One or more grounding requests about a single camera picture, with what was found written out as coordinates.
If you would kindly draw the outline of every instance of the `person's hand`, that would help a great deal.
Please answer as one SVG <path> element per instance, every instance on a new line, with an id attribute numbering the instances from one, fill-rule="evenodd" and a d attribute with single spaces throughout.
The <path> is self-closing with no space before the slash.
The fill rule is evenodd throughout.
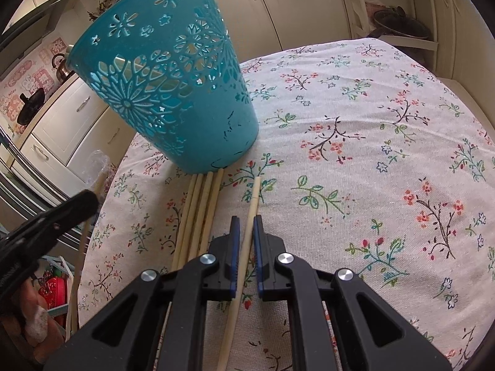
<path id="1" fill-rule="evenodd" d="M 44 364 L 48 357 L 64 342 L 58 324 L 48 316 L 45 299 L 34 289 L 30 280 L 25 281 L 19 289 L 19 304 L 26 319 L 24 336 L 33 347 L 33 357 Z M 8 335 L 14 340 L 21 337 L 21 325 L 13 315 L 0 319 Z"/>

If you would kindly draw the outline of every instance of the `wooden chopstick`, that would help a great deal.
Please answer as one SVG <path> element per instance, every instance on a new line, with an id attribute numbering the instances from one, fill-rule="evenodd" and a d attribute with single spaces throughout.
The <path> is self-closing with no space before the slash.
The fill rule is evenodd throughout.
<path id="1" fill-rule="evenodd" d="M 200 244 L 201 229 L 203 227 L 204 214 L 206 212 L 206 204 L 208 203 L 212 181 L 213 172 L 208 172 L 206 180 L 204 181 L 203 192 L 201 193 L 200 206 L 197 209 L 196 223 L 194 225 L 194 231 L 192 232 L 191 246 L 187 258 L 188 261 L 195 259 L 197 256 L 197 249 Z"/>
<path id="2" fill-rule="evenodd" d="M 192 193 L 191 207 L 189 208 L 189 213 L 187 214 L 186 228 L 184 230 L 184 237 L 182 241 L 181 253 L 179 256 L 177 269 L 181 269 L 186 264 L 187 257 L 189 256 L 191 231 L 192 231 L 192 226 L 194 225 L 194 220 L 196 218 L 197 202 L 200 199 L 200 192 L 201 192 L 201 185 L 203 184 L 203 178 L 204 178 L 204 174 L 197 175 L 196 185 L 194 186 L 194 191 Z"/>
<path id="3" fill-rule="evenodd" d="M 211 226 L 213 224 L 213 216 L 215 215 L 216 203 L 218 200 L 218 194 L 220 192 L 220 186 L 222 184 L 223 169 L 219 169 L 215 174 L 215 179 L 211 187 L 210 199 L 208 201 L 208 210 L 204 219 L 203 233 L 201 235 L 201 244 L 197 252 L 198 255 L 203 255 L 208 249 L 208 242 L 210 239 Z"/>
<path id="4" fill-rule="evenodd" d="M 223 332 L 222 343 L 220 345 L 220 356 L 218 358 L 217 371 L 225 371 L 229 362 L 230 349 L 234 340 L 234 331 L 236 329 L 239 307 L 241 306 L 241 297 L 244 287 L 244 278 L 248 269 L 249 253 L 251 252 L 252 228 L 254 217 L 258 212 L 259 191 L 261 187 L 261 178 L 256 177 L 252 187 L 251 204 L 247 213 L 246 229 L 244 230 L 244 239 L 239 253 L 239 270 L 237 273 L 237 292 L 236 298 L 229 307 L 227 323 Z"/>
<path id="5" fill-rule="evenodd" d="M 184 210 L 182 210 L 181 224 L 179 226 L 179 232 L 177 233 L 177 241 L 175 242 L 174 258 L 172 260 L 172 271 L 176 271 L 179 265 L 179 257 L 182 249 L 182 241 L 184 239 L 184 232 L 186 230 L 187 217 L 189 216 L 189 209 L 191 207 L 192 193 L 194 186 L 196 185 L 197 174 L 193 174 L 191 181 L 189 182 L 189 188 L 187 189 L 186 202 L 184 203 Z"/>

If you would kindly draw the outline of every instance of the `range hood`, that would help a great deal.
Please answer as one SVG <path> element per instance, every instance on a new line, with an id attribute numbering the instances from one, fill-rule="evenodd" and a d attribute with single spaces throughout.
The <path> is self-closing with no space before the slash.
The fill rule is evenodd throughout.
<path id="1" fill-rule="evenodd" d="M 0 36 L 0 81 L 52 32 L 69 0 L 48 0 Z"/>

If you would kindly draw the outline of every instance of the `teal plastic basket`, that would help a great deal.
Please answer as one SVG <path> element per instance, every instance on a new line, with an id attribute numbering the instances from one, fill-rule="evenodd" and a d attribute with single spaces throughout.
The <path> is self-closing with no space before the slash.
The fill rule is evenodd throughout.
<path id="1" fill-rule="evenodd" d="M 187 173 L 226 167 L 256 139 L 215 0 L 121 0 L 88 28 L 67 64 Z"/>

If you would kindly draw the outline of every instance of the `table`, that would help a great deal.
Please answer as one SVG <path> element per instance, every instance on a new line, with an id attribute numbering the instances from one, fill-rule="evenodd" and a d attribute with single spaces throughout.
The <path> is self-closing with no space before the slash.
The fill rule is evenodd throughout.
<path id="1" fill-rule="evenodd" d="M 495 318 L 495 149 L 481 124 L 375 39 L 241 68 L 260 132 L 225 170 L 212 234 L 232 215 L 245 221 L 262 176 L 267 232 L 317 269 L 353 269 L 460 369 Z M 91 237 L 81 323 L 142 270 L 168 271 L 189 180 L 136 135 Z M 228 369 L 291 370 L 286 308 L 259 301 L 255 279 L 251 260 Z M 216 367 L 225 310 L 209 305 L 204 370 Z"/>

